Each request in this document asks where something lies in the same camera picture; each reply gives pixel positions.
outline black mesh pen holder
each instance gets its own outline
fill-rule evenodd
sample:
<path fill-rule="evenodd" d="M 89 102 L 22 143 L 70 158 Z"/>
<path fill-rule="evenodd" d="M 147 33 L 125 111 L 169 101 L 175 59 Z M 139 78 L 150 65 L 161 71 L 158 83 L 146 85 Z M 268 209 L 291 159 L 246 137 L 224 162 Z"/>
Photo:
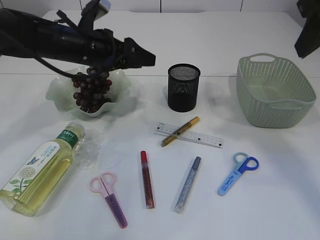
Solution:
<path fill-rule="evenodd" d="M 168 70 L 168 105 L 180 113 L 196 107 L 200 70 L 196 66 L 180 63 Z"/>

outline white ruler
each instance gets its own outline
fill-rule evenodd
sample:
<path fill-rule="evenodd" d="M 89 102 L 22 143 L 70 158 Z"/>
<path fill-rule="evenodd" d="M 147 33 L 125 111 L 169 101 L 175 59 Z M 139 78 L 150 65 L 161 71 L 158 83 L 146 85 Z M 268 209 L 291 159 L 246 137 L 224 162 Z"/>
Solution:
<path fill-rule="evenodd" d="M 172 126 L 172 125 L 165 124 L 165 123 L 159 123 L 156 126 L 154 133 L 158 134 L 158 135 L 162 135 L 162 136 L 170 136 L 179 128 L 180 127 L 178 127 L 178 126 Z M 176 136 L 178 139 L 181 139 L 181 140 L 193 142 L 196 144 L 202 144 L 202 145 L 207 145 L 207 146 L 211 146 L 211 147 L 216 147 L 216 148 L 220 148 L 220 149 L 222 149 L 222 147 L 224 146 L 224 140 L 222 138 L 209 136 L 209 135 L 202 134 L 202 133 L 195 132 L 195 131 L 187 130 L 182 134 L 179 134 L 179 135 L 175 134 L 174 136 Z"/>

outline green plastic basket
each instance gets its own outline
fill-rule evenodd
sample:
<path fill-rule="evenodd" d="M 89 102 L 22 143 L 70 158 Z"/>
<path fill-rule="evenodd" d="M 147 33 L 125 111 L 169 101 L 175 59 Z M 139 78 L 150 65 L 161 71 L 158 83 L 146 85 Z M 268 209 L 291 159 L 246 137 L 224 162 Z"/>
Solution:
<path fill-rule="evenodd" d="M 253 61 L 268 56 L 273 61 Z M 247 121 L 262 128 L 291 128 L 316 101 L 305 75 L 290 60 L 259 53 L 239 60 L 236 92 Z"/>

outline purple grapes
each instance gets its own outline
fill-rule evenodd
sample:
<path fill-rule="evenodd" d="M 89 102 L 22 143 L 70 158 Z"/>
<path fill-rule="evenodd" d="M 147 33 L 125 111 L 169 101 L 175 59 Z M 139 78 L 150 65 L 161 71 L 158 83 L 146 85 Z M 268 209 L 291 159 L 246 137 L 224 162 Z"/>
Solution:
<path fill-rule="evenodd" d="M 94 74 L 98 71 L 98 68 L 91 66 L 86 70 L 86 73 Z M 84 73 L 78 72 L 77 75 L 84 75 Z M 111 103 L 111 99 L 105 96 L 112 85 L 112 81 L 108 79 L 108 77 L 109 73 L 103 72 L 100 76 L 94 78 L 71 79 L 73 86 L 80 88 L 79 92 L 73 94 L 73 98 L 76 100 L 75 104 L 80 106 L 80 110 L 93 114 L 98 111 L 104 103 Z"/>

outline silver glitter pen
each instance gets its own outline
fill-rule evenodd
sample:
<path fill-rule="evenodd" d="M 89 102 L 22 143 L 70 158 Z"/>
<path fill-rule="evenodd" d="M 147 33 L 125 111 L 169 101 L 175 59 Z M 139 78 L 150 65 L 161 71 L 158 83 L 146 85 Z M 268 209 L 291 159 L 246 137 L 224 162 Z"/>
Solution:
<path fill-rule="evenodd" d="M 193 162 L 193 165 L 189 171 L 188 177 L 185 180 L 185 183 L 183 185 L 183 188 L 181 190 L 180 196 L 178 201 L 175 204 L 174 211 L 178 214 L 180 214 L 184 210 L 184 206 L 186 204 L 190 189 L 192 187 L 192 184 L 194 183 L 198 167 L 201 161 L 201 157 L 197 156 Z"/>

